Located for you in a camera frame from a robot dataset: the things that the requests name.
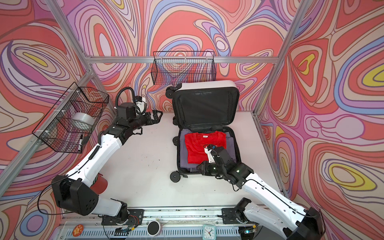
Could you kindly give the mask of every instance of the black motor joint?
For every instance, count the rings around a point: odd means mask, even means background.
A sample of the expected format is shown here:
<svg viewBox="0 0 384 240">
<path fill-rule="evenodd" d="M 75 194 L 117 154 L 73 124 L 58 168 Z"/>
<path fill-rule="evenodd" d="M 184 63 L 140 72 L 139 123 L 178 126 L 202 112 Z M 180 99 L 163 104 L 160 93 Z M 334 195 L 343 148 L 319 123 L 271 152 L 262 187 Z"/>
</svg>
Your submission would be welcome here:
<svg viewBox="0 0 384 240">
<path fill-rule="evenodd" d="M 135 103 L 122 103 L 116 107 L 117 116 L 113 123 L 104 131 L 104 134 L 111 134 L 118 137 L 122 144 L 135 134 L 142 134 L 142 127 L 157 124 L 163 115 L 162 111 L 153 110 L 153 118 L 150 112 L 137 114 L 140 109 Z M 134 130 L 141 129 L 141 132 L 133 133 Z"/>
<path fill-rule="evenodd" d="M 254 173 L 254 171 L 244 163 L 235 163 L 224 147 L 215 147 L 210 144 L 207 146 L 207 149 L 211 150 L 210 153 L 215 162 L 209 163 L 209 161 L 203 161 L 198 165 L 197 170 L 202 175 L 222 178 L 240 188 L 246 182 L 245 179 L 249 174 Z"/>
</svg>

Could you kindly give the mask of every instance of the open suitcase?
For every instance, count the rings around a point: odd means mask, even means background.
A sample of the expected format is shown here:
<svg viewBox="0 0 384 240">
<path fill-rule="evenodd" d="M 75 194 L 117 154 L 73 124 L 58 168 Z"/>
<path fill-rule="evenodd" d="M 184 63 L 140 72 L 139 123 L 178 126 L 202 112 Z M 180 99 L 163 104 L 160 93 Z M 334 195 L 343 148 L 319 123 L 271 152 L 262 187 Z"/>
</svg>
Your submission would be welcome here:
<svg viewBox="0 0 384 240">
<path fill-rule="evenodd" d="M 226 134 L 227 151 L 235 162 L 241 162 L 235 133 L 230 127 L 235 118 L 239 90 L 231 80 L 200 83 L 181 83 L 168 87 L 166 96 L 172 99 L 175 112 L 173 124 L 179 126 L 179 135 L 173 138 L 177 146 L 177 171 L 170 175 L 173 182 L 180 176 L 202 176 L 196 169 L 198 164 L 188 163 L 185 135 L 192 132 Z"/>
</svg>

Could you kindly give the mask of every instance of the black wire basket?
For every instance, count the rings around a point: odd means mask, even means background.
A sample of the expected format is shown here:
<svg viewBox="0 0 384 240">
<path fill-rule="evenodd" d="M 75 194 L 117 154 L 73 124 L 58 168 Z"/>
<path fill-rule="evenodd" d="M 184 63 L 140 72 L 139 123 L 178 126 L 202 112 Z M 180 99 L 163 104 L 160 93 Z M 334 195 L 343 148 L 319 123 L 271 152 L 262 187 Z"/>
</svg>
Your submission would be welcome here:
<svg viewBox="0 0 384 240">
<path fill-rule="evenodd" d="M 82 153 L 109 102 L 109 95 L 91 87 L 76 85 L 74 90 L 70 89 L 67 91 L 71 96 L 67 95 L 69 99 L 61 109 L 54 110 L 58 113 L 48 126 L 36 130 L 57 102 L 32 133 L 55 152 Z"/>
<path fill-rule="evenodd" d="M 151 76 L 154 85 L 177 85 L 216 80 L 213 51 L 155 51 Z"/>
</svg>

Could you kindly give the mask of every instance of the red t-shirt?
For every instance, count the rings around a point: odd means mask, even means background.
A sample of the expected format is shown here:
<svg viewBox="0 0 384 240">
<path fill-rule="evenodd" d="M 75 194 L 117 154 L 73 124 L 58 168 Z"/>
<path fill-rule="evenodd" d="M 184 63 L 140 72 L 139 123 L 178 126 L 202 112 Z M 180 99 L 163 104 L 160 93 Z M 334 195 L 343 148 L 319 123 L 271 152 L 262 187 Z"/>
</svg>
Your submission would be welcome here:
<svg viewBox="0 0 384 240">
<path fill-rule="evenodd" d="M 188 150 L 188 163 L 200 164 L 208 161 L 208 155 L 204 152 L 204 146 L 213 144 L 217 147 L 227 148 L 226 135 L 223 132 L 212 133 L 188 133 L 185 135 L 185 145 Z"/>
</svg>

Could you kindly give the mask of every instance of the analog clock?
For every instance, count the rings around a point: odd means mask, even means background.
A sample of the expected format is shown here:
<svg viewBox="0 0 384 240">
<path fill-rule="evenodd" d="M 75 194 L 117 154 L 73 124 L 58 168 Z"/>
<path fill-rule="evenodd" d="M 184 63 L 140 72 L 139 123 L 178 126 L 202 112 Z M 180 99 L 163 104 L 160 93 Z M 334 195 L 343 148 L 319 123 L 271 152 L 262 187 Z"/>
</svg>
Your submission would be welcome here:
<svg viewBox="0 0 384 240">
<path fill-rule="evenodd" d="M 203 226 L 203 240 L 216 240 L 216 227 L 212 225 Z"/>
</svg>

